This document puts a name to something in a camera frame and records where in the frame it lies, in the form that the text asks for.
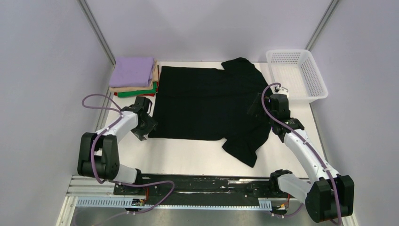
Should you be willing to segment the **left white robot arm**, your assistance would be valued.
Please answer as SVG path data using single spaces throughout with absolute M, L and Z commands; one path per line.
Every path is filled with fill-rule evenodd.
M 118 143 L 128 133 L 140 141 L 156 129 L 157 122 L 149 115 L 152 101 L 137 97 L 134 104 L 121 108 L 116 105 L 113 111 L 118 118 L 110 125 L 86 132 L 80 141 L 77 172 L 80 176 L 95 178 L 100 184 L 105 181 L 126 185 L 132 194 L 140 194 L 144 189 L 142 173 L 120 163 Z

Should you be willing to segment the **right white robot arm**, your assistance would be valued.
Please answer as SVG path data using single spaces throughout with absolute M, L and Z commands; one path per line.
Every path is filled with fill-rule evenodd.
M 353 214 L 354 181 L 341 175 L 316 150 L 304 125 L 291 117 L 288 97 L 284 94 L 265 96 L 258 93 L 248 114 L 266 122 L 272 132 L 288 147 L 304 168 L 309 182 L 289 170 L 277 170 L 268 184 L 274 196 L 287 193 L 298 199 L 310 218 L 316 222 L 330 221 Z

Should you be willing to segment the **black t shirt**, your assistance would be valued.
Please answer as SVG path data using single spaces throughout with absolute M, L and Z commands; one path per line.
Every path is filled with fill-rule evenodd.
M 163 66 L 155 98 L 151 138 L 217 141 L 249 167 L 271 126 L 248 114 L 267 82 L 247 59 L 222 62 L 221 69 Z

